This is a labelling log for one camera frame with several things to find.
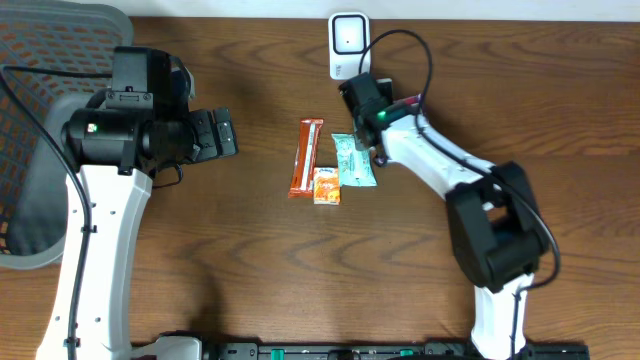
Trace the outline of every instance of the wooden table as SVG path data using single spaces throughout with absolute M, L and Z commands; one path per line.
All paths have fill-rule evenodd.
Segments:
M 298 119 L 322 117 L 318 164 L 351 120 L 329 78 L 325 20 L 133 19 L 136 44 L 180 56 L 192 109 L 228 106 L 240 154 L 185 169 L 140 228 L 131 337 L 175 329 L 220 340 L 423 342 L 467 337 L 473 288 L 444 204 L 400 166 L 337 207 L 287 199 Z M 640 24 L 373 21 L 433 49 L 434 125 L 474 154 L 523 165 L 564 267 L 528 300 L 535 341 L 584 341 L 592 359 L 640 353 Z M 381 42 L 374 73 L 401 95 L 426 73 L 411 39 Z M 163 174 L 158 181 L 172 174 Z M 544 258 L 538 279 L 551 269 Z M 0 358 L 31 359 L 59 268 L 0 270 Z

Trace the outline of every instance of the teal packet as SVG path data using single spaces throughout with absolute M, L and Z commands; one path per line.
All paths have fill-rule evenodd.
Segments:
M 340 186 L 377 186 L 368 150 L 357 150 L 353 134 L 331 134 L 336 143 Z

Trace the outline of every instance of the red snack wrapper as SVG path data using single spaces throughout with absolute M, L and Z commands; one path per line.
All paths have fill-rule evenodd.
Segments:
M 313 168 L 323 119 L 301 119 L 298 152 L 289 187 L 289 197 L 313 197 Z

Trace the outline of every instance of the snack packet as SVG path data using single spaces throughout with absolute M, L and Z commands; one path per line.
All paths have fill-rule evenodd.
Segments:
M 377 186 L 368 150 L 357 150 L 353 134 L 332 134 L 336 143 L 340 186 Z
M 316 164 L 318 136 L 322 119 L 301 119 L 298 151 L 296 153 L 289 197 L 313 197 L 313 168 Z
M 340 179 L 336 168 L 313 170 L 313 203 L 340 204 Z

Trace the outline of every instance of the white backdrop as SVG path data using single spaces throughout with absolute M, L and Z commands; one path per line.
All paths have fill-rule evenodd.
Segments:
M 640 0 L 73 0 L 127 15 L 328 18 L 359 10 L 372 19 L 640 21 Z

